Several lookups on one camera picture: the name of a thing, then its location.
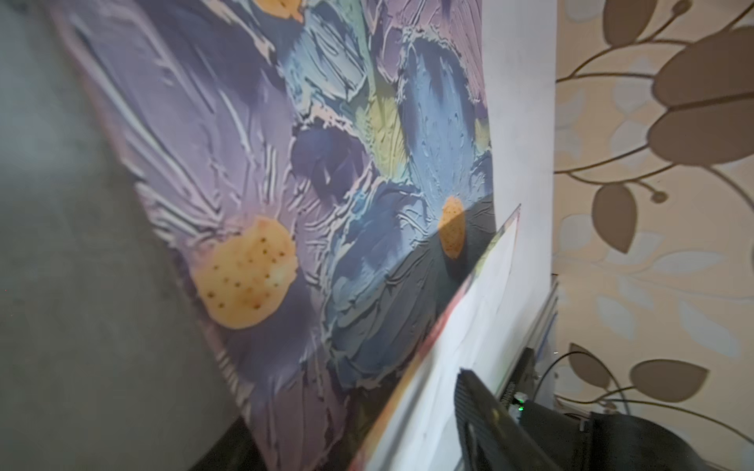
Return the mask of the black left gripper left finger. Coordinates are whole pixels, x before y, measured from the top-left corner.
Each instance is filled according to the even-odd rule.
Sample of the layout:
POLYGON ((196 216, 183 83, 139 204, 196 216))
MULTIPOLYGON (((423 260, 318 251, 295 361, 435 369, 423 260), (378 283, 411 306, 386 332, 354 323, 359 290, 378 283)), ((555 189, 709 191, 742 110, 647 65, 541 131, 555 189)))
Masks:
POLYGON ((264 460, 243 418, 238 417, 190 471, 266 471, 264 460))

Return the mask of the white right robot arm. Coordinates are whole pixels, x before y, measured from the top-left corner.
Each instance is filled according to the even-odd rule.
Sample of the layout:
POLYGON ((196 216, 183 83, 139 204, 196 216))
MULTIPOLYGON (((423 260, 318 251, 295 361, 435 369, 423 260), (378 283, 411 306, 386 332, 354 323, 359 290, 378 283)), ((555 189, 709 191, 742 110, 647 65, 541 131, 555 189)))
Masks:
POLYGON ((667 428, 640 417, 591 413, 571 417, 534 401, 535 352, 523 350, 502 403, 518 418, 506 433, 505 470, 707 470, 693 448, 667 428))

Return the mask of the floral painted paper bag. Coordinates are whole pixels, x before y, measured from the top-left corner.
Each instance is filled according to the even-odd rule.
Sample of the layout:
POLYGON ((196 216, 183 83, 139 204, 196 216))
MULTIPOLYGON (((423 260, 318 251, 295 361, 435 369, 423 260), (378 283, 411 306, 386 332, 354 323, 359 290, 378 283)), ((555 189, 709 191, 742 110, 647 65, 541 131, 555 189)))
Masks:
POLYGON ((265 468, 347 468, 498 228, 481 3, 48 8, 265 468))

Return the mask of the white Happy Every Day bag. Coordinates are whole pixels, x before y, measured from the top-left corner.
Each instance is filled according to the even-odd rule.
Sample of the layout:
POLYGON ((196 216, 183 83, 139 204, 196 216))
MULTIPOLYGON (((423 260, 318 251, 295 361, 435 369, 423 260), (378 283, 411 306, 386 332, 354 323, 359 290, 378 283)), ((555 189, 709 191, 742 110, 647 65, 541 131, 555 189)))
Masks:
POLYGON ((494 206, 503 234, 410 365, 355 470, 458 468, 459 371, 502 392, 537 322, 551 288, 557 17, 554 1, 483 5, 494 206))

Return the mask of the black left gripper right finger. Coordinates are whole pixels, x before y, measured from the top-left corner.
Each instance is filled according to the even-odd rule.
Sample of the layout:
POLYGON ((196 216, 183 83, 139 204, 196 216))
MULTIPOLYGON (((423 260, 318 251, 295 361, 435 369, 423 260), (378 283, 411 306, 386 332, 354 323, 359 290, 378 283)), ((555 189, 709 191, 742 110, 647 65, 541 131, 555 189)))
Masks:
POLYGON ((558 470, 471 370, 459 371, 454 392, 463 466, 467 470, 558 470))

